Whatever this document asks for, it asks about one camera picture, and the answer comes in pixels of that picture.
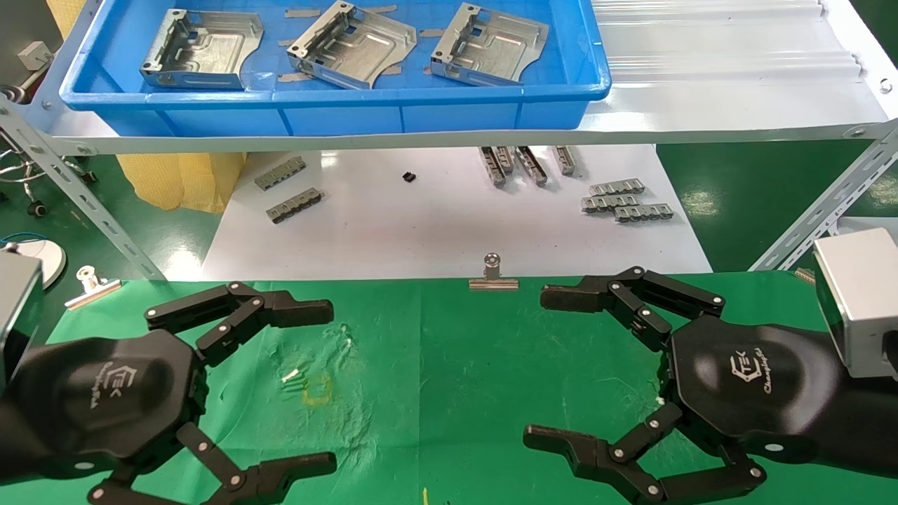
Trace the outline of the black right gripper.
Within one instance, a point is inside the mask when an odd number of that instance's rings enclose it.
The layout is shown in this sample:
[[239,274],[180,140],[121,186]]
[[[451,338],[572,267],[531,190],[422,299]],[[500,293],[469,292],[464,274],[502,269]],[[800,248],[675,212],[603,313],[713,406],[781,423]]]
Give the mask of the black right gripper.
[[[541,306],[607,312],[651,351],[666,349],[667,396],[682,408],[665,403],[615,443],[527,425],[523,444],[564,457],[574,477],[610,485],[631,504],[750,494],[767,474],[747,453],[896,477],[896,381],[851,377],[826,333],[727,323],[716,318],[722,295],[642,267],[545,285]],[[693,321],[673,332],[653,307]],[[664,478],[645,472],[639,458],[681,427],[704,451],[718,451],[723,466]]]

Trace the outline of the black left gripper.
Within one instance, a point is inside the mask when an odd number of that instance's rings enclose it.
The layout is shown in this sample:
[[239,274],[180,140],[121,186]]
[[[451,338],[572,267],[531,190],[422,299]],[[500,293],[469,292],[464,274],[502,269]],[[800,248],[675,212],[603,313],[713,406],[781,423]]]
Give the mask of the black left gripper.
[[[176,504],[132,486],[138,473],[154,472],[186,448],[219,480],[205,504],[282,503],[296,480],[334,473],[335,454],[241,470],[196,425],[208,394],[204,365],[220,365],[267,326],[328,324],[334,317],[326,299],[301,302],[286,290],[233,282],[149,308],[151,332],[141,337],[30,349],[2,393],[3,485],[114,470],[90,491],[90,504]],[[212,322],[196,351],[175,336]]]

